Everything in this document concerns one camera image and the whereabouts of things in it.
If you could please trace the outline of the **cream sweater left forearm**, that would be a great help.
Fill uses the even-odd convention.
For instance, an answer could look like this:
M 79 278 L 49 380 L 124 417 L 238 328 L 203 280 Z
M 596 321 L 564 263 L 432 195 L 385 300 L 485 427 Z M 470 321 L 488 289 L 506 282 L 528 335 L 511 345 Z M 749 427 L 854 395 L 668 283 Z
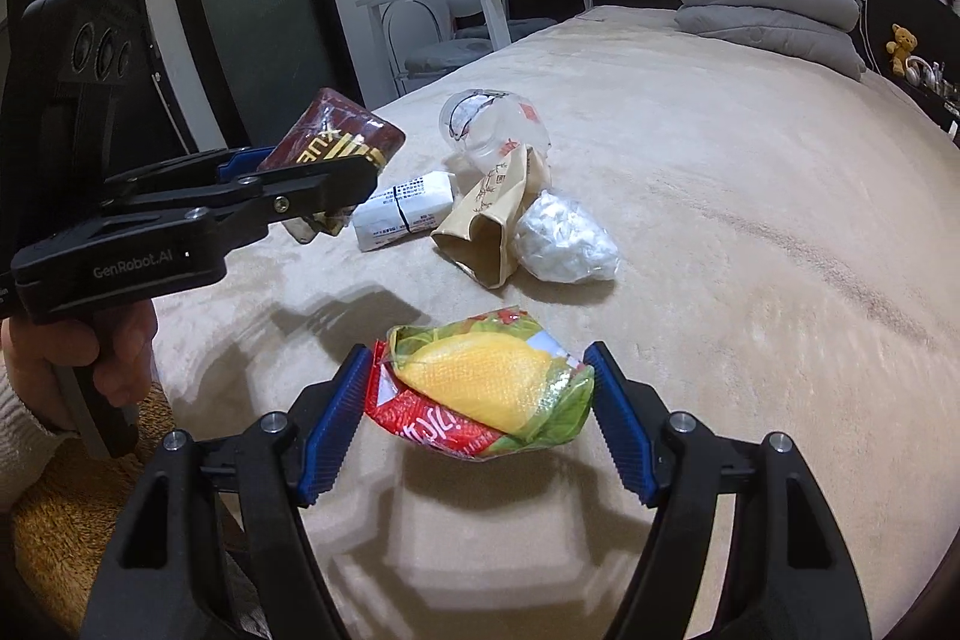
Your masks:
M 0 510 L 8 513 L 18 498 L 39 481 L 70 431 L 50 429 L 14 393 L 7 374 L 0 390 Z

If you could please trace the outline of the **bare left hand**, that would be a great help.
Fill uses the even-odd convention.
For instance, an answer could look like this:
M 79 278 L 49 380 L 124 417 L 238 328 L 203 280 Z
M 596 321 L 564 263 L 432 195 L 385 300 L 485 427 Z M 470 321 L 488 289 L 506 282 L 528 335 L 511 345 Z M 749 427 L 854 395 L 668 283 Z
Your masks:
M 158 331 L 149 301 L 109 308 L 96 326 L 65 320 L 36 325 L 26 317 L 2 323 L 8 383 L 16 396 L 47 427 L 75 431 L 53 367 L 94 365 L 94 388 L 114 408 L 139 404 L 155 381 L 153 338 Z

